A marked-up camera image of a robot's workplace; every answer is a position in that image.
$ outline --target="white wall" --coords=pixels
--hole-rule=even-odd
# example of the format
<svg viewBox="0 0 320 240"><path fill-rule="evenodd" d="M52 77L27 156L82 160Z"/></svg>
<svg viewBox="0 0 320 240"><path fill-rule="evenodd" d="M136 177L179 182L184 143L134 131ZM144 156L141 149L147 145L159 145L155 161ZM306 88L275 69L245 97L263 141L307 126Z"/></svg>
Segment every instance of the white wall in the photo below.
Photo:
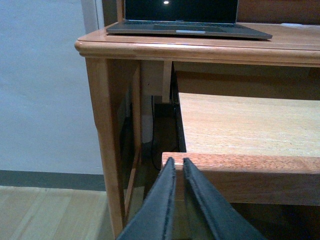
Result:
<svg viewBox="0 0 320 240"><path fill-rule="evenodd" d="M0 170L102 174L81 0L0 0Z"/></svg>

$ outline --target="laptop trackpad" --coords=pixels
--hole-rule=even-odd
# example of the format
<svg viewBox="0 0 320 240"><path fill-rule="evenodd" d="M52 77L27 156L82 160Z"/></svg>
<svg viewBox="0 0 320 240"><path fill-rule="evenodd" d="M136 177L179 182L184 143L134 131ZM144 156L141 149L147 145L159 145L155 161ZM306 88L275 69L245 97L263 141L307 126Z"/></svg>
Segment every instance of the laptop trackpad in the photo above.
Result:
<svg viewBox="0 0 320 240"><path fill-rule="evenodd" d="M177 31L180 33L183 32L194 32L194 33L205 33L205 32L214 32L214 33L226 33L219 27L215 26L181 26L181 25L162 25L155 24L153 30L163 30L163 31Z"/></svg>

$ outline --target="wood grain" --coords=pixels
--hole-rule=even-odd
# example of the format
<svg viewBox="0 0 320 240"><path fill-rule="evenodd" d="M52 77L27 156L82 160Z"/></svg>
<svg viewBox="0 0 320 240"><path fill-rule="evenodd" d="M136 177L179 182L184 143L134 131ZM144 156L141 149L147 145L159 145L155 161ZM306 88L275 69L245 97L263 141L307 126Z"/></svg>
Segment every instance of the wood grain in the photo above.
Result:
<svg viewBox="0 0 320 240"><path fill-rule="evenodd" d="M320 205L320 157L164 152L175 160L176 199L184 199L183 158L234 203Z"/></svg>
<svg viewBox="0 0 320 240"><path fill-rule="evenodd" d="M112 239L105 192L0 186L0 239Z"/></svg>
<svg viewBox="0 0 320 240"><path fill-rule="evenodd" d="M80 37L75 48L82 56L95 58L320 67L319 26L241 24L272 34L273 38L116 36L101 29Z"/></svg>
<svg viewBox="0 0 320 240"><path fill-rule="evenodd" d="M187 152L320 156L319 81L203 76L177 74Z"/></svg>

